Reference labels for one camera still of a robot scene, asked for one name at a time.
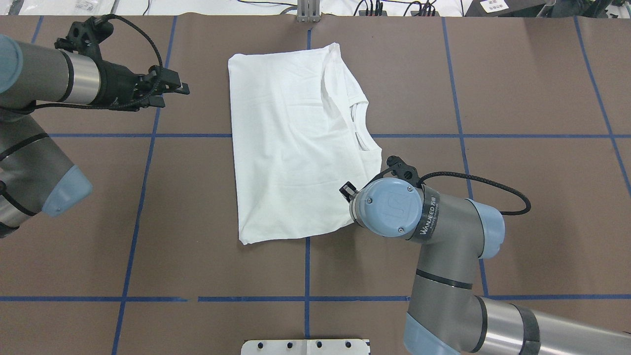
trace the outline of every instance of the black cable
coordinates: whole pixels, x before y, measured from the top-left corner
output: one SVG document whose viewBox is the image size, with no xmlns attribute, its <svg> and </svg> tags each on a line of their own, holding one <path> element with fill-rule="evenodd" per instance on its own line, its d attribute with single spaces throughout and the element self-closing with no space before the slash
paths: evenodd
<svg viewBox="0 0 631 355">
<path fill-rule="evenodd" d="M 399 1 L 399 0 L 381 0 L 385 3 L 398 3 L 398 4 L 409 4 L 409 1 Z"/>
<path fill-rule="evenodd" d="M 147 0 L 147 8 L 144 9 L 143 16 L 147 15 L 147 11 L 149 11 L 150 6 L 151 6 L 151 0 Z"/>
<path fill-rule="evenodd" d="M 286 13 L 289 13 L 289 11 L 293 11 L 293 10 L 298 10 L 298 6 L 294 5 L 294 6 L 290 6 L 286 9 L 284 9 L 283 11 L 281 11 L 281 15 L 284 15 Z"/>
<path fill-rule="evenodd" d="M 425 4 L 423 4 L 423 8 L 420 9 L 420 11 L 417 12 L 417 14 L 413 16 L 430 16 L 432 13 L 432 8 L 433 8 L 432 4 L 430 4 L 428 1 Z"/>
<path fill-rule="evenodd" d="M 430 178 L 434 178 L 435 176 L 451 176 L 451 177 L 454 177 L 454 178 L 473 180 L 473 181 L 477 181 L 479 183 L 487 184 L 487 185 L 496 187 L 498 189 L 502 189 L 502 190 L 504 190 L 506 192 L 512 193 L 513 195 L 516 195 L 517 197 L 519 197 L 524 202 L 524 204 L 526 204 L 526 207 L 523 210 L 521 210 L 521 211 L 500 211 L 500 213 L 503 214 L 503 215 L 522 215 L 522 214 L 526 214 L 526 213 L 528 213 L 528 211 L 530 211 L 530 208 L 531 208 L 530 200 L 528 200 L 528 197 L 526 197 L 526 195 L 524 195 L 523 193 L 519 192 L 518 190 L 515 190 L 514 188 L 511 188 L 511 187 L 506 186 L 504 184 L 496 183 L 495 181 L 492 181 L 492 180 L 489 180 L 489 179 L 485 179 L 483 177 L 470 175 L 470 174 L 463 174 L 461 172 L 437 171 L 437 172 L 431 172 L 430 174 L 426 174 L 426 175 L 421 176 L 421 178 L 418 180 L 418 183 L 419 184 L 423 184 L 425 182 L 425 180 L 430 179 Z"/>
<path fill-rule="evenodd" d="M 408 3 L 408 7 L 405 8 L 405 12 L 403 13 L 403 16 L 408 14 L 408 10 L 410 9 L 410 7 L 412 7 L 412 5 L 417 4 L 418 5 L 418 12 L 421 12 L 421 6 L 423 6 L 423 4 L 421 4 L 420 1 L 412 1 L 411 3 Z"/>
<path fill-rule="evenodd" d="M 272 5 L 296 6 L 296 4 L 276 3 L 274 1 L 246 1 L 246 0 L 237 0 L 237 1 L 244 4 L 272 4 Z"/>
<path fill-rule="evenodd" d="M 134 25 L 131 21 L 129 21 L 128 19 L 119 16 L 119 15 L 115 15 L 115 14 L 109 14 L 109 15 L 104 15 L 101 18 L 106 19 L 106 20 L 111 20 L 113 18 L 115 18 L 116 20 L 122 21 L 126 24 L 128 24 L 131 28 L 135 29 L 136 31 L 138 31 L 138 33 L 140 33 L 151 45 L 151 48 L 153 48 L 153 51 L 156 54 L 156 57 L 158 58 L 158 67 L 160 68 L 158 70 L 158 73 L 156 74 L 156 82 L 153 84 L 153 86 L 151 87 L 151 90 L 149 90 L 149 92 L 136 99 L 133 101 L 130 101 L 126 104 L 121 104 L 121 105 L 110 105 L 110 106 L 86 106 L 86 105 L 76 105 L 76 104 L 62 104 L 62 103 L 57 103 L 57 102 L 52 102 L 50 104 L 40 104 L 40 105 L 34 105 L 34 106 L 30 106 L 30 107 L 26 107 L 26 109 L 28 110 L 37 110 L 37 109 L 43 109 L 45 107 L 66 107 L 69 109 L 83 109 L 83 110 L 111 110 L 111 109 L 123 109 L 125 107 L 131 107 L 134 105 L 137 105 L 139 103 L 141 103 L 142 101 L 144 101 L 147 97 L 152 96 L 156 91 L 158 91 L 158 87 L 160 86 L 160 84 L 162 83 L 162 69 L 164 68 L 164 66 L 162 65 L 162 57 L 160 57 L 160 52 L 158 51 L 158 47 L 156 47 L 156 44 L 153 43 L 153 41 L 151 40 L 151 38 L 149 37 L 149 35 L 147 35 L 142 29 L 140 29 L 138 26 Z"/>
<path fill-rule="evenodd" d="M 368 3 L 366 2 L 366 0 L 360 0 L 359 3 L 357 4 L 357 7 L 355 8 L 355 12 L 353 13 L 353 16 L 357 15 L 357 11 L 359 10 L 359 7 L 362 5 L 362 3 L 366 4 L 366 14 L 368 13 Z"/>
</svg>

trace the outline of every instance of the white t-shirt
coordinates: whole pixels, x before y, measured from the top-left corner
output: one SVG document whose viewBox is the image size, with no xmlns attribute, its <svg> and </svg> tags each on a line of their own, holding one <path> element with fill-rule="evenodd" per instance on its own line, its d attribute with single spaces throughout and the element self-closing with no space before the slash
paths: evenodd
<svg viewBox="0 0 631 355">
<path fill-rule="evenodd" d="M 352 222 L 338 191 L 381 168 L 368 100 L 339 44 L 228 61 L 239 239 L 305 238 Z"/>
</svg>

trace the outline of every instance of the grid line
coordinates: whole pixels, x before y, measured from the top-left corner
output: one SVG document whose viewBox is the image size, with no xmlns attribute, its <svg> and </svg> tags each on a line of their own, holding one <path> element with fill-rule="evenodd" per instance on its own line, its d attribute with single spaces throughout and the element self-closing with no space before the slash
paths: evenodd
<svg viewBox="0 0 631 355">
<path fill-rule="evenodd" d="M 173 39 L 175 37 L 175 28 L 177 26 L 177 16 L 173 17 L 173 23 L 171 24 L 171 36 L 168 42 L 167 58 L 164 63 L 164 67 L 168 68 L 171 60 L 171 50 L 173 48 Z M 140 191 L 140 201 L 138 202 L 138 211 L 136 213 L 136 223 L 134 225 L 134 235 L 131 240 L 131 247 L 129 249 L 129 259 L 127 261 L 127 271 L 125 273 L 125 281 L 122 290 L 121 306 L 119 308 L 119 316 L 116 322 L 116 331 L 114 333 L 114 343 L 112 344 L 112 355 L 116 355 L 118 351 L 118 343 L 121 338 L 122 322 L 125 315 L 125 305 L 127 303 L 127 294 L 129 292 L 129 281 L 131 279 L 131 270 L 134 265 L 134 256 L 136 254 L 136 243 L 138 242 L 138 232 L 140 230 L 140 218 L 143 213 L 144 198 L 146 196 L 147 179 L 149 176 L 149 170 L 151 167 L 151 158 L 153 157 L 153 148 L 155 146 L 156 134 L 158 131 L 158 123 L 160 122 L 160 108 L 156 110 L 156 115 L 153 120 L 153 129 L 151 131 L 151 141 L 149 143 L 149 152 L 147 154 L 147 163 L 144 167 L 143 185 Z"/>
<path fill-rule="evenodd" d="M 49 133 L 53 138 L 151 138 L 151 133 Z M 460 138 L 457 133 L 373 133 L 372 138 Z M 156 133 L 156 138 L 232 138 L 231 133 Z M 463 138 L 544 138 L 544 139 L 628 139 L 631 135 L 576 135 L 576 134 L 556 134 L 556 135 L 520 135 L 502 133 L 463 133 Z"/>
<path fill-rule="evenodd" d="M 35 44 L 35 41 L 37 40 L 37 35 L 39 34 L 39 30 L 42 28 L 42 22 L 44 22 L 44 17 L 40 16 L 39 20 L 37 21 L 37 26 L 35 26 L 35 32 L 33 32 L 33 37 L 31 38 L 31 44 Z"/>
<path fill-rule="evenodd" d="M 447 21 L 444 17 L 440 18 L 442 20 L 442 31 L 443 37 L 445 38 L 445 52 L 447 54 L 447 67 L 449 68 L 449 81 L 451 83 L 451 94 L 454 99 L 454 109 L 456 113 L 456 123 L 458 125 L 458 138 L 460 139 L 460 151 L 463 155 L 463 165 L 464 165 L 464 173 L 469 174 L 469 162 L 467 161 L 467 152 L 466 146 L 464 145 L 464 131 L 463 131 L 463 123 L 460 118 L 460 105 L 458 104 L 458 95 L 456 92 L 456 80 L 454 78 L 454 68 L 451 63 L 451 52 L 449 50 L 449 36 L 447 34 Z M 471 186 L 471 180 L 467 179 L 467 191 L 469 193 L 469 198 L 473 200 L 473 187 Z M 482 292 L 484 296 L 488 296 L 488 283 L 487 283 L 487 272 L 484 268 L 484 260 L 479 259 L 478 264 L 480 265 L 480 278 L 482 279 Z"/>
<path fill-rule="evenodd" d="M 42 22 L 44 20 L 43 16 L 40 16 L 39 21 L 37 23 L 35 32 L 32 37 L 31 43 L 34 43 L 37 39 L 38 33 L 42 26 Z M 175 26 L 177 23 L 177 16 L 173 19 L 172 29 L 171 29 L 171 37 L 168 45 L 167 51 L 167 59 L 165 62 L 165 67 L 168 67 L 170 53 L 172 49 L 172 43 L 174 40 Z M 456 121 L 458 126 L 458 134 L 396 134 L 396 133 L 384 133 L 384 134 L 373 134 L 374 138 L 458 138 L 461 143 L 461 153 L 463 156 L 463 164 L 464 170 L 466 173 L 469 173 L 468 161 L 466 158 L 466 148 L 464 139 L 467 138 L 582 138 L 582 139 L 598 139 L 598 138 L 607 138 L 610 139 L 616 153 L 616 157 L 618 159 L 618 163 L 620 165 L 620 169 L 627 185 L 627 189 L 629 195 L 631 195 L 631 184 L 629 183 L 628 175 L 623 164 L 620 151 L 616 144 L 616 139 L 627 139 L 631 138 L 631 135 L 615 135 L 613 134 L 613 130 L 611 128 L 610 121 L 608 119 L 606 110 L 604 108 L 604 104 L 594 78 L 593 72 L 591 70 L 591 65 L 589 63 L 589 59 L 587 57 L 587 53 L 585 50 L 585 46 L 582 39 L 582 34 L 578 22 L 578 18 L 574 18 L 574 23 L 577 31 L 577 35 L 579 38 L 579 43 L 581 46 L 581 51 L 585 60 L 587 72 L 593 84 L 594 92 L 596 94 L 598 104 L 601 109 L 601 113 L 603 115 L 603 119 L 607 126 L 608 134 L 607 135 L 517 135 L 517 134 L 466 134 L 463 131 L 460 112 L 459 112 L 459 104 L 457 101 L 457 93 L 456 93 L 456 84 L 454 80 L 454 73 L 451 62 L 451 53 L 449 50 L 449 39 L 447 35 L 447 25 L 445 18 L 442 18 L 442 26 L 444 31 L 444 41 L 445 41 L 445 50 L 447 54 L 447 65 L 449 67 L 449 75 L 452 87 L 452 96 L 454 101 L 454 109 L 456 113 Z M 312 29 L 307 31 L 307 49 L 311 49 L 311 36 Z M 143 178 L 143 186 L 141 189 L 141 197 L 138 206 L 138 212 L 136 216 L 136 224 L 134 226 L 134 236 L 132 240 L 132 245 L 130 249 L 129 261 L 126 272 L 126 279 L 124 283 L 124 289 L 121 297 L 110 297 L 110 296 L 0 296 L 0 302 L 120 302 L 121 308 L 119 310 L 119 319 L 117 322 L 117 330 L 114 339 L 114 344 L 112 347 L 112 354 L 116 354 L 117 344 L 120 337 L 122 320 L 124 316 L 124 308 L 126 302 L 187 302 L 187 299 L 179 298 L 179 297 L 128 297 L 127 292 L 129 290 L 129 280 L 131 278 L 131 269 L 133 267 L 133 258 L 134 252 L 136 248 L 136 241 L 138 238 L 139 231 L 139 221 L 141 212 L 143 209 L 144 196 L 146 193 L 146 182 L 148 178 L 148 173 L 150 170 L 151 157 L 153 155 L 153 147 L 155 145 L 155 140 L 157 138 L 231 138 L 232 134 L 230 133 L 157 133 L 158 122 L 160 118 L 160 109 L 156 110 L 156 116 L 154 119 L 153 129 L 151 133 L 56 133 L 50 134 L 52 137 L 56 138 L 151 138 L 150 148 L 148 152 L 147 163 L 144 172 Z M 468 183 L 468 192 L 469 197 L 473 198 L 473 191 L 471 187 L 471 182 Z M 488 286 L 486 283 L 485 271 L 483 261 L 480 260 L 480 268 L 481 268 L 481 276 L 483 281 L 484 295 L 487 298 L 495 299 L 495 300 L 577 300 L 577 299 L 593 299 L 593 300 L 602 300 L 602 299 L 631 299 L 631 294 L 533 294 L 533 295 L 489 295 L 488 294 Z M 305 239 L 305 296 L 254 296 L 254 297 L 198 297 L 197 301 L 200 303 L 213 303 L 213 302 L 304 302 L 305 304 L 305 338 L 308 339 L 309 334 L 309 303 L 310 302 L 355 302 L 355 301 L 379 301 L 379 302 L 399 302 L 399 301 L 409 301 L 409 296 L 311 296 L 310 295 L 310 238 Z"/>
<path fill-rule="evenodd" d="M 579 18 L 577 16 L 574 16 L 574 26 L 576 27 L 576 34 L 579 38 L 579 44 L 581 45 L 581 52 L 583 54 L 583 59 L 585 60 L 585 67 L 587 67 L 587 73 L 589 74 L 589 79 L 591 80 L 592 86 L 594 87 L 594 93 L 596 94 L 596 99 L 598 100 L 598 106 L 600 107 L 600 112 L 603 114 L 604 123 L 607 126 L 607 132 L 609 132 L 611 145 L 613 145 L 613 150 L 616 153 L 616 158 L 618 159 L 618 165 L 620 166 L 622 178 L 624 179 L 625 184 L 627 185 L 627 192 L 629 193 L 629 197 L 631 197 L 631 183 L 629 183 L 627 170 L 625 169 L 625 164 L 622 161 L 622 156 L 620 155 L 620 150 L 618 149 L 618 144 L 616 143 L 616 138 L 613 136 L 613 130 L 611 128 L 611 123 L 609 122 L 609 117 L 607 116 L 607 111 L 604 109 L 603 98 L 600 96 L 600 90 L 598 90 L 598 84 L 596 84 L 596 78 L 594 77 L 594 73 L 592 72 L 591 65 L 589 64 L 589 58 L 587 57 L 587 51 L 585 50 L 585 43 L 583 43 L 583 36 L 581 34 L 581 26 L 579 25 Z"/>
<path fill-rule="evenodd" d="M 489 295 L 486 298 L 496 301 L 572 301 L 577 299 L 631 299 L 631 294 L 503 294 Z M 407 302 L 410 296 L 311 296 L 309 302 Z M 13 302 L 120 302 L 115 296 L 0 296 L 0 303 Z M 127 297 L 126 302 L 135 303 L 184 303 L 189 300 L 181 297 Z M 199 303 L 241 303 L 241 302 L 304 302 L 303 296 L 200 296 Z"/>
<path fill-rule="evenodd" d="M 313 28 L 307 30 L 307 50 L 311 49 L 311 32 Z M 309 298 L 311 296 L 311 237 L 305 238 L 305 339 L 311 337 L 311 307 Z"/>
</svg>

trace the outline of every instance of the metal bracket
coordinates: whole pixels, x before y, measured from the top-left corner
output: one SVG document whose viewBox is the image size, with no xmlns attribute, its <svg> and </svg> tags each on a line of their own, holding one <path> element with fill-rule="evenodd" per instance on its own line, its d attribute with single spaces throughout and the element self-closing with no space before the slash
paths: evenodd
<svg viewBox="0 0 631 355">
<path fill-rule="evenodd" d="M 312 340 L 249 340 L 243 344 L 241 355 L 370 355 L 370 340 L 312 339 Z"/>
<path fill-rule="evenodd" d="M 320 0 L 298 0 L 298 22 L 320 22 Z"/>
</svg>

